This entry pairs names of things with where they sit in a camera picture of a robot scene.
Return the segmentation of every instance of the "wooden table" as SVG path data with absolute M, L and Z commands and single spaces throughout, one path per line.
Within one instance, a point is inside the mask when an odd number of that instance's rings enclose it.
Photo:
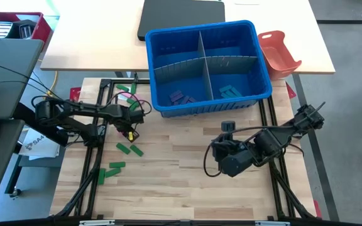
M 146 45 L 136 36 L 143 2 L 56 2 L 62 15 L 40 68 L 147 71 Z M 224 0 L 224 5 L 226 21 L 250 20 L 258 34 L 283 31 L 287 48 L 302 60 L 296 73 L 335 72 L 308 0 Z
M 99 78 L 85 78 L 80 100 L 96 103 L 99 84 Z M 293 117 L 286 85 L 284 80 L 272 85 L 278 123 L 283 124 Z M 139 85 L 137 94 L 142 99 L 151 100 L 149 85 Z M 91 117 L 76 119 L 83 123 L 92 122 Z M 221 133 L 221 122 L 226 120 L 236 121 L 237 127 L 261 126 L 258 104 L 247 109 L 169 119 L 153 110 L 145 117 L 145 123 L 138 125 L 141 136 L 134 142 L 145 153 L 143 157 L 119 151 L 116 148 L 118 142 L 126 146 L 130 143 L 116 132 L 114 126 L 110 126 L 101 167 L 108 169 L 108 164 L 115 161 L 125 161 L 126 167 L 118 176 L 106 178 L 104 185 L 97 187 L 94 216 L 104 214 L 104 218 L 133 220 L 264 220 L 269 215 L 276 217 L 267 165 L 261 168 L 252 166 L 234 178 L 226 175 L 209 178 L 205 175 L 202 169 L 204 152 L 211 139 Z M 241 132 L 235 138 L 241 140 L 254 132 Z M 79 187 L 85 153 L 83 144 L 74 144 L 66 150 L 51 214 L 59 212 Z M 285 160 L 293 192 L 315 215 L 302 154 L 294 148 L 287 148 Z M 211 154 L 207 162 L 213 174 L 217 164 Z M 281 197 L 287 213 L 283 192 Z

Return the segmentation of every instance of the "metal bracket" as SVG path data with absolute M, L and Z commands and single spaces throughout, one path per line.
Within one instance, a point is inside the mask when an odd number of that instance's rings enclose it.
M 106 88 L 111 82 L 111 79 L 102 79 L 100 81 L 100 88 Z
M 115 220 L 83 220 L 79 222 L 79 226 L 101 226 L 115 225 Z
M 257 226 L 290 226 L 289 222 L 267 222 L 267 221 L 256 221 Z

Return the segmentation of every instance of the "green block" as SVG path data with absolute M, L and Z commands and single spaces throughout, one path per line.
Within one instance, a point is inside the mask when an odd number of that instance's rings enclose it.
M 231 88 L 231 91 L 233 91 L 233 93 L 236 94 L 237 97 L 242 97 L 241 93 L 239 93 L 236 88 Z
M 118 84 L 118 85 L 117 85 L 117 88 L 119 88 L 119 89 L 121 89 L 121 90 L 123 90 L 123 91 L 129 92 L 129 88 L 127 88 L 127 87 L 125 87 L 125 86 L 123 86 L 123 85 Z
M 225 86 L 225 87 L 223 87 L 223 88 L 220 88 L 219 91 L 220 91 L 220 93 L 221 93 L 221 92 L 225 92 L 225 91 L 227 91 L 227 90 L 229 90 L 229 89 L 231 89 L 231 88 L 232 88 L 231 85 L 227 85 L 227 86 Z
M 98 185 L 103 185 L 104 184 L 104 176 L 105 176 L 105 174 L 106 174 L 106 169 L 100 168 L 99 180 L 97 181 Z
M 107 171 L 105 177 L 107 178 L 107 177 L 110 177 L 110 176 L 114 176 L 114 175 L 116 175 L 116 174 L 118 174 L 120 172 L 121 172 L 121 168 L 115 168 L 115 169 L 112 169 L 110 171 Z
M 228 95 L 225 94 L 225 93 L 222 93 L 221 96 L 222 96 L 224 99 L 226 99 L 226 98 L 231 98 L 230 96 L 228 96 Z
M 118 162 L 118 163 L 110 163 L 110 168 L 120 168 L 125 167 L 125 162 Z
M 136 83 L 132 83 L 131 85 L 131 94 L 135 94 L 136 93 Z
M 234 93 L 232 93 L 230 90 L 227 90 L 226 91 L 226 94 L 229 96 L 229 97 L 236 97 L 236 95 Z
M 129 108 L 129 110 L 130 110 L 130 111 L 134 111 L 137 107 L 139 107 L 139 104 L 133 104 L 133 105 Z
M 142 157 L 143 151 L 141 151 L 139 148 L 137 148 L 135 145 L 131 145 L 131 150 L 135 152 L 138 156 Z
M 129 150 L 126 146 L 124 146 L 121 143 L 117 143 L 116 147 L 118 149 L 120 149 L 121 151 L 123 151 L 123 153 L 125 153 L 125 154 L 129 154 L 131 152 L 131 150 Z
M 133 100 L 133 99 L 131 99 L 131 98 L 126 99 L 126 101 L 127 101 L 128 103 L 130 103 L 130 104 L 133 104 L 133 103 L 136 102 L 136 100 Z

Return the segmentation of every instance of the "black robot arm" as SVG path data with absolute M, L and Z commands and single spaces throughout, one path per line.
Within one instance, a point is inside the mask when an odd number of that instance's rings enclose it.
M 133 142 L 139 134 L 133 124 L 143 123 L 143 110 L 130 111 L 119 104 L 95 105 L 47 98 L 35 105 L 36 120 L 43 126 L 60 126 L 62 132 L 79 133 L 85 146 L 96 147 L 101 142 L 97 126 L 83 124 L 70 116 L 101 117 L 116 127 L 129 141 Z
M 222 122 L 222 133 L 211 144 L 213 157 L 219 163 L 222 173 L 234 177 L 254 165 L 263 166 L 273 158 L 280 157 L 294 135 L 304 136 L 309 129 L 320 129 L 324 118 L 311 105 L 304 105 L 294 116 L 282 126 L 268 126 L 245 141 L 233 139 L 233 133 L 257 127 L 235 130 L 235 122 Z

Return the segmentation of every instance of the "orange basket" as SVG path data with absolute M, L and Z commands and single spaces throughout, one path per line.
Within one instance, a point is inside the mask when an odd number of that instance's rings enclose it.
M 302 63 L 301 60 L 296 62 L 293 59 L 284 44 L 284 37 L 282 31 L 269 31 L 258 35 L 271 80 L 287 77 Z

